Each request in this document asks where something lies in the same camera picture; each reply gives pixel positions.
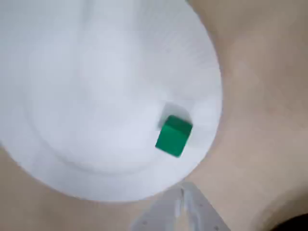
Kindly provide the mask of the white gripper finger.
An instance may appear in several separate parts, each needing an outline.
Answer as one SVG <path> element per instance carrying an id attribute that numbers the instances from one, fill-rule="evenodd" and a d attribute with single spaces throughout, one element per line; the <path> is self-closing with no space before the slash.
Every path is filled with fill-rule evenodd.
<path id="1" fill-rule="evenodd" d="M 191 182 L 182 184 L 183 205 L 192 231 L 230 231 L 203 193 Z"/>
<path id="2" fill-rule="evenodd" d="M 130 229 L 132 231 L 173 231 L 181 211 L 182 189 L 179 187 L 169 189 L 132 223 Z"/>

